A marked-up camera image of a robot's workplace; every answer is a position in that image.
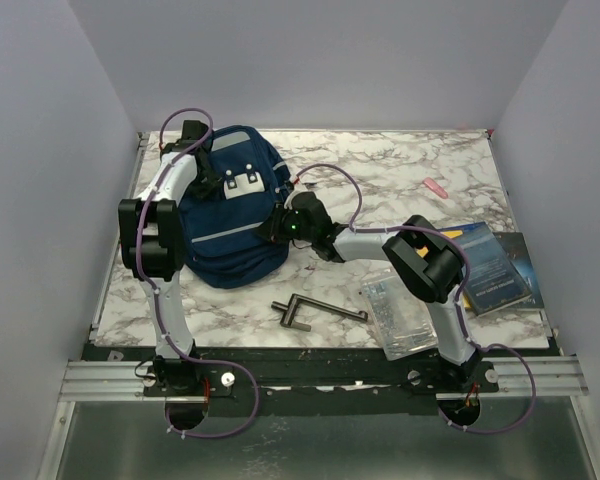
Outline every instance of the white knob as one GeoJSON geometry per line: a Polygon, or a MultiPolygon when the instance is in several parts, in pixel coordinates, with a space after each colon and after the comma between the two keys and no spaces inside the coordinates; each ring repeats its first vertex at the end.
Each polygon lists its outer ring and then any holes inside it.
{"type": "Polygon", "coordinates": [[[233,385],[236,381],[236,377],[233,373],[231,372],[225,372],[222,374],[222,377],[220,378],[220,382],[222,382],[222,385],[224,385],[225,387],[230,387],[231,385],[233,385]]]}

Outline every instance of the pink eraser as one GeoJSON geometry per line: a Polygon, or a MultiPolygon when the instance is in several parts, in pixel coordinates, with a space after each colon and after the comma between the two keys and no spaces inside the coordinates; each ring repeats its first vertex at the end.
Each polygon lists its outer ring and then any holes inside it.
{"type": "Polygon", "coordinates": [[[438,182],[436,182],[433,178],[427,177],[422,181],[422,183],[424,183],[429,190],[438,195],[440,198],[449,198],[449,194],[444,188],[438,185],[438,182]]]}

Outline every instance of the blue backpack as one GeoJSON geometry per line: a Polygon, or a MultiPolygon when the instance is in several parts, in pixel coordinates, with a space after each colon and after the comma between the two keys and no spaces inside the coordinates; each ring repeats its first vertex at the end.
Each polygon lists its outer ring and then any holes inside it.
{"type": "Polygon", "coordinates": [[[254,229],[286,199],[289,169],[255,128],[244,126],[215,131],[208,159],[223,184],[204,200],[185,194],[180,202],[185,261],[212,287],[241,287],[287,259],[288,244],[269,243],[254,229]]]}

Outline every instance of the white wall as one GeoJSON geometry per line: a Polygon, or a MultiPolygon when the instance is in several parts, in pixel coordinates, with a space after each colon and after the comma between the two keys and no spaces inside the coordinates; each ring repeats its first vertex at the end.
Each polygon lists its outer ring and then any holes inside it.
{"type": "Polygon", "coordinates": [[[136,128],[494,127],[566,0],[70,0],[136,128]]]}
{"type": "Polygon", "coordinates": [[[137,136],[65,0],[0,0],[0,479],[33,478],[137,136]]]}
{"type": "Polygon", "coordinates": [[[570,0],[494,136],[552,324],[600,420],[600,0],[570,0]]]}

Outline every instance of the white marble surface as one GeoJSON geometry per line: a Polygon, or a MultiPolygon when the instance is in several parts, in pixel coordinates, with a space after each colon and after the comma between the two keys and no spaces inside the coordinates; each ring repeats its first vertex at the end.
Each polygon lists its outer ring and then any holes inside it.
{"type": "MultiPolygon", "coordinates": [[[[498,174],[482,132],[404,133],[263,131],[291,171],[316,162],[337,163],[359,182],[364,195],[358,225],[395,225],[421,214],[437,227],[484,220],[495,231],[512,230],[498,174]],[[449,193],[443,200],[422,181],[434,178],[449,193]]],[[[167,137],[173,140],[176,134],[167,137]]],[[[158,169],[157,140],[151,135],[136,192],[158,169]]],[[[317,182],[316,193],[335,221],[344,222],[355,209],[354,189],[339,173],[312,170],[303,176],[317,182]]],[[[285,329],[273,300],[286,303],[292,293],[351,309],[368,310],[359,286],[386,262],[356,261],[327,264],[309,248],[291,248],[289,259],[276,272],[247,287],[217,290],[186,267],[181,287],[187,324],[199,346],[247,347],[376,347],[373,324],[361,325],[328,313],[304,308],[298,320],[312,331],[285,329]]],[[[470,318],[482,344],[545,348],[539,313],[501,311],[470,318]]],[[[139,283],[118,255],[103,308],[98,345],[155,345],[149,306],[139,283]]]]}

